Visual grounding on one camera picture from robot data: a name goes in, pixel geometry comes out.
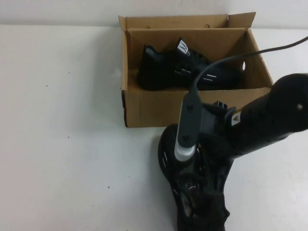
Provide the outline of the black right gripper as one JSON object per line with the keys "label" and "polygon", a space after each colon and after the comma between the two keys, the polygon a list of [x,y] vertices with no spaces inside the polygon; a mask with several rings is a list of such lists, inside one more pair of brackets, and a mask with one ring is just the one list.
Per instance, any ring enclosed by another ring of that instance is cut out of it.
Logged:
{"label": "black right gripper", "polygon": [[215,186],[223,193],[230,162],[255,151],[255,101],[238,110],[220,104],[206,106],[199,143],[206,160],[216,167]]}

